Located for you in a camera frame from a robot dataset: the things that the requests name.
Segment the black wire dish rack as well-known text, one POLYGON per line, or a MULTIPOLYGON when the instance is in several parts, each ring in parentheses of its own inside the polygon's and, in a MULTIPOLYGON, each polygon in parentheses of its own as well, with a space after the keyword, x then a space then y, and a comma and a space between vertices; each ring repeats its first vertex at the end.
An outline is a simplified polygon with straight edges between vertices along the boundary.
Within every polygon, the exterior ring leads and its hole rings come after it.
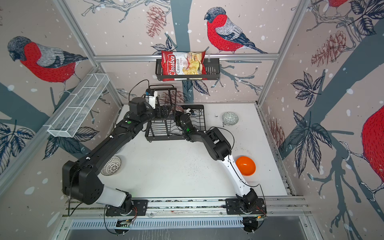
POLYGON ((145 132, 147 141, 183 140, 183 132, 176 125, 175 119, 179 113, 191 114, 194 127, 200 131, 206 130, 203 105, 187 105, 184 93, 179 92, 173 85, 150 85, 148 88, 158 92, 156 107, 166 109, 168 116, 153 119, 147 124, 145 132))

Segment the white perforated strainer bowl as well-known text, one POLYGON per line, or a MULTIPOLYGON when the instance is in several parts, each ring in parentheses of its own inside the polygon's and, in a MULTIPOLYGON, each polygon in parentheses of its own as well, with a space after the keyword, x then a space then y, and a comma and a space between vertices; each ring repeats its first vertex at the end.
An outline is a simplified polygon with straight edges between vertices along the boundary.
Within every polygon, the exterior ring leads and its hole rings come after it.
POLYGON ((113 156, 102 168, 101 174, 111 176, 118 172, 121 168, 122 160, 118 156, 113 156))

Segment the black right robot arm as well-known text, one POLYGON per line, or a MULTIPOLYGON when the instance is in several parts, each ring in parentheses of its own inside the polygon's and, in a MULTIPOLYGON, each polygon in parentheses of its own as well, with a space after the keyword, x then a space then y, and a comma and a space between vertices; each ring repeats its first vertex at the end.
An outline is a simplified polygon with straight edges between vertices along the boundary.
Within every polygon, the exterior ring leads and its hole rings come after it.
POLYGON ((211 158, 222 164, 234 186, 239 201, 239 211, 245 214, 254 211, 259 199, 257 193, 254 187, 248 185, 236 166, 232 147, 219 128, 200 131, 192 124, 190 114, 179 114, 175 119, 178 128, 182 130, 183 136, 188 142, 203 143, 211 158))

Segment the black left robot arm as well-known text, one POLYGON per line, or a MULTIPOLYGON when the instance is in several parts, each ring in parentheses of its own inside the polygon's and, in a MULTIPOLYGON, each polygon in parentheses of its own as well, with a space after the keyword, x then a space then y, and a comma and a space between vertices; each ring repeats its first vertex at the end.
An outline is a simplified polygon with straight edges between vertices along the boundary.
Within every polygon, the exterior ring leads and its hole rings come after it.
POLYGON ((105 186, 99 174, 118 150, 138 135, 144 124, 159 116, 159 110, 145 98, 134 98, 129 102, 129 108, 112 133, 95 149, 77 161, 63 165, 63 194, 87 205, 95 202, 115 207, 124 205, 127 194, 105 186))

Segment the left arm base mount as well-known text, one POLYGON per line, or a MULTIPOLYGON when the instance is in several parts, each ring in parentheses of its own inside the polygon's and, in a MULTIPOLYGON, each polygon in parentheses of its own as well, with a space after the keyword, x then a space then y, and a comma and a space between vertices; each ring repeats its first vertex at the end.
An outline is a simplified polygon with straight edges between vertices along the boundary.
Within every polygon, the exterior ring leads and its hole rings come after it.
POLYGON ((121 207, 107 205, 105 215, 107 217, 141 217, 146 215, 148 200, 131 200, 130 203, 124 203, 121 207))

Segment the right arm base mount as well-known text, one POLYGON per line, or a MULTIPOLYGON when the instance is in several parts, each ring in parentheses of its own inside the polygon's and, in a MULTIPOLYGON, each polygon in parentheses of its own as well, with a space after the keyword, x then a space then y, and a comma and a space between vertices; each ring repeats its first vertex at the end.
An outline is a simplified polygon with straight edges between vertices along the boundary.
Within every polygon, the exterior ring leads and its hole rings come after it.
POLYGON ((226 199, 222 206, 228 215, 266 215, 267 208, 265 201, 261 198, 250 203, 239 199, 226 199))

